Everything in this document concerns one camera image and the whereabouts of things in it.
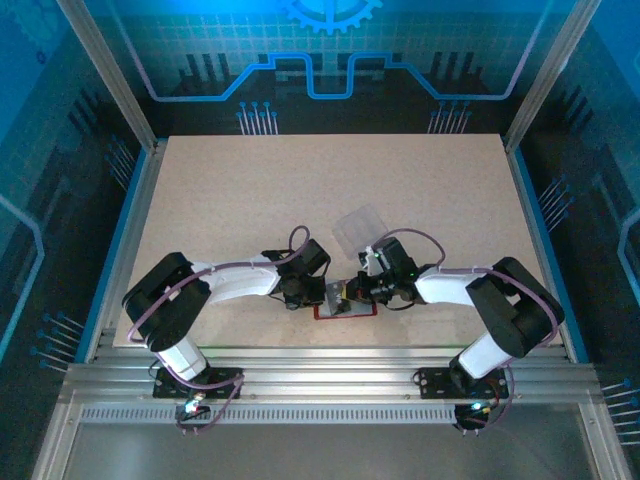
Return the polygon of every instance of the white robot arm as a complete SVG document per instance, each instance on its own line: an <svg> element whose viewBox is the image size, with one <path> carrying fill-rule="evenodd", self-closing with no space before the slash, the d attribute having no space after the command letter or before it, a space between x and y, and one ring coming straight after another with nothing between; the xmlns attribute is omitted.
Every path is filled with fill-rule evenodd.
<svg viewBox="0 0 640 480"><path fill-rule="evenodd" d="M408 306L454 303L477 309L487 332L450 363L452 381L462 392L547 341L564 320L560 304L513 258L491 268L418 267L400 242L388 237L362 252L360 261L364 270L347 283L347 300L386 305L399 295Z"/></svg>
<svg viewBox="0 0 640 480"><path fill-rule="evenodd" d="M222 264L191 263L181 253L171 253L124 297L124 308L134 322L128 338L144 343L174 376L202 381L197 377L206 373L208 364L188 331L206 303L282 294L290 310L320 304L324 276L313 274L330 260L308 236L295 252L267 250ZM133 338L136 332L142 340Z"/></svg>

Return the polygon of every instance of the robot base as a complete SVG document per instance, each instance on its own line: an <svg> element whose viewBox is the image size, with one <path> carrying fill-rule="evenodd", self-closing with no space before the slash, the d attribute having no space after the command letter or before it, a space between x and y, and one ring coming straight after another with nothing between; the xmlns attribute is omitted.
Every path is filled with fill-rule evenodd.
<svg viewBox="0 0 640 480"><path fill-rule="evenodd" d="M453 383L449 368L421 368L414 373L413 383L420 389L422 400L482 401L496 398L496 393L500 400L509 397L507 381L502 370L493 370L471 387L467 393L462 393Z"/></svg>
<svg viewBox="0 0 640 480"><path fill-rule="evenodd" d="M207 368L204 372L198 375L192 380L197 384L211 384L224 382L230 378L237 377L242 374L241 368ZM227 399L231 395L231 392L235 386L233 384L226 387L217 388L215 390L205 390L207 399ZM166 368L160 368L156 375L156 381L153 386L153 398L170 398L170 399L190 399L197 389L191 389L182 385ZM241 391L238 392L236 397L240 397Z"/></svg>

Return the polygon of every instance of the wooden table surface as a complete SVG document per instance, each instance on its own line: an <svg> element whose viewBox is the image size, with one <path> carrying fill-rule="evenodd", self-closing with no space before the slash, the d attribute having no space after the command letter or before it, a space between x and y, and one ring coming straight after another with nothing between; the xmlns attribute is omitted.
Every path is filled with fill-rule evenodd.
<svg viewBox="0 0 640 480"><path fill-rule="evenodd" d="M518 258L540 267L498 135L304 135L171 137L140 242L132 286L164 255L191 261L240 260L286 248L305 224L332 257L328 278L351 278L359 264L334 239L335 222L372 204L389 229L413 227L447 250L445 266ZM435 247L398 236L416 263ZM131 345L123 312L115 345ZM317 321L267 297L207 305L190 334L200 346L451 346L484 331L458 305L381 309L376 317Z"/></svg>

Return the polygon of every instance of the clear plastic cup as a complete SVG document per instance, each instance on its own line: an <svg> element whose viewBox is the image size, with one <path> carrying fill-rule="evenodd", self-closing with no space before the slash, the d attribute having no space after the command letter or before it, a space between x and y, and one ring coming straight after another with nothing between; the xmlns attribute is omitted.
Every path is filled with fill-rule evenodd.
<svg viewBox="0 0 640 480"><path fill-rule="evenodd" d="M338 220L332 231L346 257L352 260L389 230L375 207L367 204Z"/></svg>

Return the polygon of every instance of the blue line graphic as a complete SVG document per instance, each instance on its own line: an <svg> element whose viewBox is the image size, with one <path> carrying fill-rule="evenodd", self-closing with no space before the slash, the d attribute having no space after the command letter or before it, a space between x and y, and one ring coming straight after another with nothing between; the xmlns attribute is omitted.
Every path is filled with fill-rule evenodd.
<svg viewBox="0 0 640 480"><path fill-rule="evenodd" d="M173 102L224 102L233 95L233 93L244 83L244 81L254 72L259 71L268 71L276 69L276 62L278 60L291 60L298 59L305 62L305 73L307 76L307 93L310 98L314 100L347 100L353 95L353 85L355 80L355 67L356 62L362 59L383 59L384 60L384 68L390 70L406 70L409 72L413 78L424 88L434 99L436 100L485 100L485 101L500 101L505 100L511 95L513 88L515 87L522 70L524 69L524 65L529 58L529 54L533 49L533 46L536 43L538 35L540 34L540 30L544 25L549 13L551 11L551 7L553 6L554 0L549 0L545 6L538 23L536 24L533 33L531 34L531 38L529 39L527 46L524 49L522 57L520 58L518 65L516 66L509 85L507 89L502 94L446 94L439 93L431 83L424 78L424 76L420 73L420 71L413 65L408 62L395 62L393 60L392 52L384 52L384 51L372 51L372 52L356 52L351 54L349 60L347 62L347 88L344 93L316 93L315 86L313 84L313 62L311 60L311 56L304 52L277 52L277 53L269 53L267 54L267 63L252 63L236 78L231 85L221 94L221 95L192 95L192 96L180 96L180 97L166 97L159 96L153 85L151 84L151 79L147 75L147 72L142 65L142 61L138 56L138 53L133 45L133 42L129 38L127 34L126 28L118 15L114 5L109 1L109 8L113 15L114 21L117 25L120 34L129 50L131 57L136 65L140 76L149 92L151 98L153 98L156 102L163 103L173 103Z"/></svg>
<svg viewBox="0 0 640 480"><path fill-rule="evenodd" d="M622 223L622 228L620 230L620 240L618 241L618 248L616 253L618 254L618 259L620 260L620 264L622 265L622 269L624 270L624 274L627 276L627 280L629 281L629 286L633 291L633 295L636 297L636 301L638 305L640 305L640 283L638 283L638 279L633 271L633 267L631 266L631 262L627 258L627 254L625 251L625 247L627 246L627 242L629 240L629 231L634 224L640 221L640 207L636 208L633 212L625 218Z"/></svg>

